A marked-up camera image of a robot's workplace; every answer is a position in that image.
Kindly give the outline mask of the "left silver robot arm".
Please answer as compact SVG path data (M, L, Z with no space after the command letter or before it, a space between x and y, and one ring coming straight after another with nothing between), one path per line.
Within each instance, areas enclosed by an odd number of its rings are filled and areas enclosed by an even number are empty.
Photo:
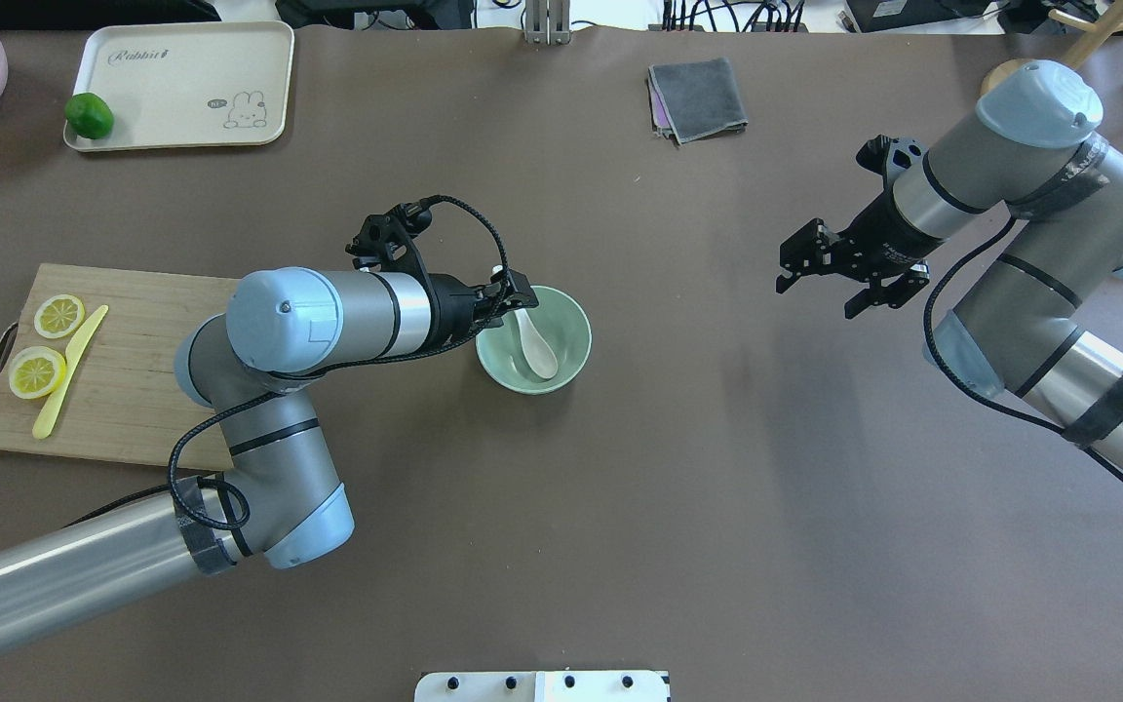
M334 370L442 354L536 306L524 275L486 285L396 271L286 267L241 279L175 352L175 382L213 409L232 459L0 551L0 654L157 592L232 569L316 560L355 521L305 388Z

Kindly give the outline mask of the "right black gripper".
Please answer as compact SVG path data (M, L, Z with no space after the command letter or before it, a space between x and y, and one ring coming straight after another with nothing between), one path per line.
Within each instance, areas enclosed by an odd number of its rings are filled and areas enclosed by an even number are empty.
M780 244L776 293L787 292L802 277L838 274L868 281L868 288L844 302L844 319L870 307L901 308L930 283L930 267L913 265L932 250L935 237L910 224L886 190L842 230L811 219ZM883 284L882 277L895 275Z

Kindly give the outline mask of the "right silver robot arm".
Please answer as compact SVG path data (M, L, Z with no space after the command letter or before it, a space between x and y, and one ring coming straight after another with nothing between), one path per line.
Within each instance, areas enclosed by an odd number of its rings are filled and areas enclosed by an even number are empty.
M861 285L848 319L900 308L923 290L924 352L966 396L999 413L1003 392L1032 425L1123 483L1123 352L1075 323L1084 298L1123 279L1123 154L1098 133L1104 106L1068 66L1034 60L977 101L935 145L879 135L857 164L882 191L834 231L811 219L780 244L777 292L807 276ZM995 206L1008 221L989 268L942 317L926 256Z

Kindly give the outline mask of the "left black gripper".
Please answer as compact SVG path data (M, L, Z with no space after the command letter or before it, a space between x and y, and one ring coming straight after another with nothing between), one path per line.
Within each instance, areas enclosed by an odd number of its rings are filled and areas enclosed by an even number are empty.
M491 319L500 326L506 311L539 306L529 280L514 270L497 270L485 286L467 286L448 274L431 274L436 301L432 307L433 329L428 336L428 350L468 336L480 320Z

